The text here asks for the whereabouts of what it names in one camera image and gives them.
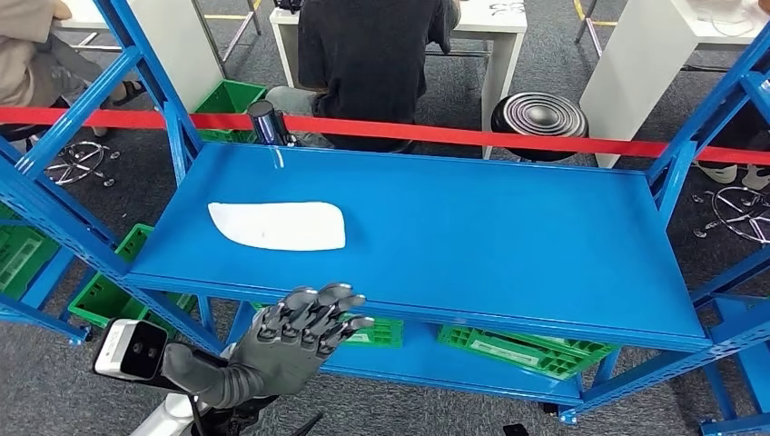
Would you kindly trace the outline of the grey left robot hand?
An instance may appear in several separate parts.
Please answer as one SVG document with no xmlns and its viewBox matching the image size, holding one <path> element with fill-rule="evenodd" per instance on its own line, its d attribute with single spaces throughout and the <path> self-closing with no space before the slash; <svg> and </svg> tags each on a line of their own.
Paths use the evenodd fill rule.
<svg viewBox="0 0 770 436">
<path fill-rule="evenodd" d="M 371 317 L 342 316 L 366 297 L 344 282 L 315 290 L 301 286 L 252 318 L 223 367 L 193 355 L 180 343 L 165 347 L 161 374 L 210 403 L 295 394 L 353 333 L 373 325 Z"/>
</svg>

